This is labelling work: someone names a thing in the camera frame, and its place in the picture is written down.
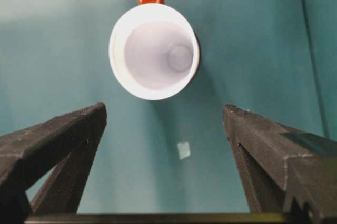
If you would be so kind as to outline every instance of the white plastic cup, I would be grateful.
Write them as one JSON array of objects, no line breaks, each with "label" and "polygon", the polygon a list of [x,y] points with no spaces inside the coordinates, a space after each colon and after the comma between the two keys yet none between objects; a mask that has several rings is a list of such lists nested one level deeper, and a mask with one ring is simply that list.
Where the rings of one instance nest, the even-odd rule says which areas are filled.
[{"label": "white plastic cup", "polygon": [[188,21],[175,9],[149,3],[134,7],[115,24],[109,43],[112,71],[136,97],[169,98],[191,81],[199,45]]}]

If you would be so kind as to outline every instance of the black metal bar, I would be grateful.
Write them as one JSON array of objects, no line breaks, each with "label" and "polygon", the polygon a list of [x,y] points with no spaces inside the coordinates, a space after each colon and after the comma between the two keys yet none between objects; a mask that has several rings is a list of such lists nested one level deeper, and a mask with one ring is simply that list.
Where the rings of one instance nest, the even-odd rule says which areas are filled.
[{"label": "black metal bar", "polygon": [[77,212],[103,133],[102,128],[94,124],[88,124],[90,137],[65,157],[41,186],[32,200],[34,213]]},{"label": "black metal bar", "polygon": [[[68,193],[72,195],[68,198],[70,203],[67,205],[67,209],[74,210],[82,195],[86,177],[92,163],[91,159],[95,154],[96,145],[98,145],[105,125],[105,105],[98,103],[92,107],[57,116],[45,123],[1,136],[1,210],[6,209],[13,202],[13,199],[24,193],[43,174],[49,171],[60,160],[67,157],[74,149],[78,147],[82,148],[82,150],[83,148],[90,148],[84,154],[85,156],[83,156],[83,158],[88,158],[88,160],[86,159],[82,163],[82,165],[88,165],[88,167],[80,169],[78,176],[83,181],[75,179],[72,183],[70,182],[73,186],[79,186],[74,191],[72,191],[72,187],[69,187],[71,191]],[[76,158],[75,154],[81,155],[75,151],[74,156],[70,155],[68,158]],[[67,163],[67,161],[63,163],[63,167],[71,166]]]},{"label": "black metal bar", "polygon": [[[291,211],[296,201],[313,223],[337,221],[337,142],[234,105],[225,106],[224,122],[242,182],[246,187],[250,184],[248,190],[265,187],[255,178],[265,172],[285,192],[283,210]],[[274,193],[255,198],[248,193],[247,200],[249,205],[262,206]]]},{"label": "black metal bar", "polygon": [[250,212],[281,212],[285,193],[242,145],[230,144]]},{"label": "black metal bar", "polygon": [[294,223],[283,213],[32,215],[25,224],[253,224]]}]

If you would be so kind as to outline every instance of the teal background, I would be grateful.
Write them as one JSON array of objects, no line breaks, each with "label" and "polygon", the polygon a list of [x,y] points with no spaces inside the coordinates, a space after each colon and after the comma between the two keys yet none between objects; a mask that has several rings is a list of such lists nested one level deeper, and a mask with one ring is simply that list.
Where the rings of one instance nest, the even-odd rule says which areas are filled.
[{"label": "teal background", "polygon": [[[79,212],[247,212],[222,124],[227,103],[323,135],[301,0],[165,1],[191,23],[202,61],[182,92],[147,101],[120,86],[107,51],[136,0],[0,0],[0,135],[106,104]],[[337,5],[307,1],[333,138]],[[179,160],[179,142],[189,142],[191,156]]]}]

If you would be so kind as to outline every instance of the white paper piece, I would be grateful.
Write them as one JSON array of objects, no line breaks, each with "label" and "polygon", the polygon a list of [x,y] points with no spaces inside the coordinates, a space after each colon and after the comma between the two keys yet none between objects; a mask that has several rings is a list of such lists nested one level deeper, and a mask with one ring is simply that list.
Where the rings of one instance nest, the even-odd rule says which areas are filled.
[{"label": "white paper piece", "polygon": [[190,145],[188,142],[180,142],[177,144],[179,159],[182,160],[191,155]]}]

